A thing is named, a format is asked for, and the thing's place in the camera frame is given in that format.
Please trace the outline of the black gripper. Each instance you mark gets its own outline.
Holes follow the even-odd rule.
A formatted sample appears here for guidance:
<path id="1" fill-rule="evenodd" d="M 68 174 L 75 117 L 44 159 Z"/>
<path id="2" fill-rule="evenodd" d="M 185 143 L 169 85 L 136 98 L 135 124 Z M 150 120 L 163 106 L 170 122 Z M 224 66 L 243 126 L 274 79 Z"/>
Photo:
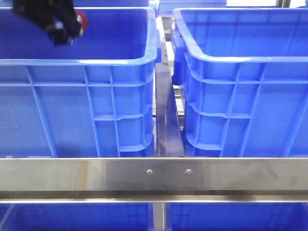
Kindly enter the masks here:
<path id="1" fill-rule="evenodd" d="M 54 45 L 72 44 L 82 36 L 82 13 L 72 0 L 14 0 L 12 12 L 43 29 Z"/>

